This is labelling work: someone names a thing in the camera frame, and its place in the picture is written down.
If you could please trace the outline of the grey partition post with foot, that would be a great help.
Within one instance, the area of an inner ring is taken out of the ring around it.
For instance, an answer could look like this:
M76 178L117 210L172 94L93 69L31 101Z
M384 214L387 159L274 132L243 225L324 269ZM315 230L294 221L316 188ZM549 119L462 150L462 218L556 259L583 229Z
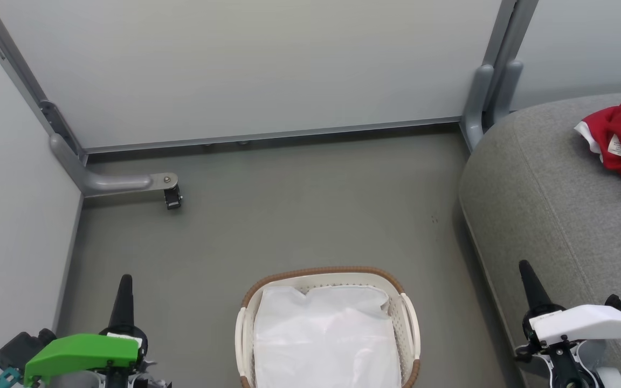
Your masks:
M49 133L49 147L83 197L164 191L178 184L176 174L102 175L86 167L88 155L58 106L44 93L0 18L0 64Z

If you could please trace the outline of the white liner cloth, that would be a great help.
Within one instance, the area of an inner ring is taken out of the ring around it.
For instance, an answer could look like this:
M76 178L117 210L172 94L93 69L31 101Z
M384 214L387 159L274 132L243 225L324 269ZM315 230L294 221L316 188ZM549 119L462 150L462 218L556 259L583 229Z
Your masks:
M265 289L252 339L257 388L401 388L388 302L372 286Z

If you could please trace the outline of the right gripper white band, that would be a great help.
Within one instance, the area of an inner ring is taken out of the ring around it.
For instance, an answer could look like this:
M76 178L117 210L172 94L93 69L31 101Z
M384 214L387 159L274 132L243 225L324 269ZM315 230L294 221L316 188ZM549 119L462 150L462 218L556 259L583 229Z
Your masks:
M519 271L530 310L552 304L527 260ZM549 388L621 388L621 373L602 365L608 341L621 343L621 311L585 304L528 319L527 344L515 360L527 373L547 380Z

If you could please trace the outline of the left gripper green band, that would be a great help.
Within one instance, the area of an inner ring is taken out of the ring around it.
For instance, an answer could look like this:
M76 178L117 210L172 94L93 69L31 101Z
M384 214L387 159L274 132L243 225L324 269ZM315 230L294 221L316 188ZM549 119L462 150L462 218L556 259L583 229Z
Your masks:
M97 388L171 388L148 373L153 363L147 350L147 336L135 326L133 277L123 275L108 328L54 339L25 364L24 386L38 388L57 376L90 372Z

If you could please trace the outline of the grey double partition post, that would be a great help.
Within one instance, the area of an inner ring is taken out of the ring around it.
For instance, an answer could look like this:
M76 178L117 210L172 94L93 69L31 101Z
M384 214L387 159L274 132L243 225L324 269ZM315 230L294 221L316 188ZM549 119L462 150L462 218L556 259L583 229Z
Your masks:
M459 121L472 151L487 128L510 114L524 64L517 59L539 0L502 0L481 66Z

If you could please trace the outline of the grey fabric sofa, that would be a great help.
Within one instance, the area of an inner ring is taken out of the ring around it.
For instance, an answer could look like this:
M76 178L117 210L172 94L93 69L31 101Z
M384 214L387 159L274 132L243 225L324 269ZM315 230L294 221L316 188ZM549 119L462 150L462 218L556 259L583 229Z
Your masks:
M621 297L621 176L575 130L620 103L621 93L518 110L468 158L459 203L510 349L527 343L521 260L563 307Z

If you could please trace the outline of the white laundry basket brown rim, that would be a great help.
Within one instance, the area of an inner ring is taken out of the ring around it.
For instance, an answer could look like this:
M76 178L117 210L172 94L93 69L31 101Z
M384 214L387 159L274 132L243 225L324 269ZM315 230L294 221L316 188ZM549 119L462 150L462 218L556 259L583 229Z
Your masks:
M412 388L420 369L421 339L417 314L400 282L376 267L318 267L273 274L257 281L242 301L234 330L235 359L242 388L257 388L254 373L253 327L263 290L290 286L307 293L323 286L372 286L387 293L387 314L395 332L402 388Z

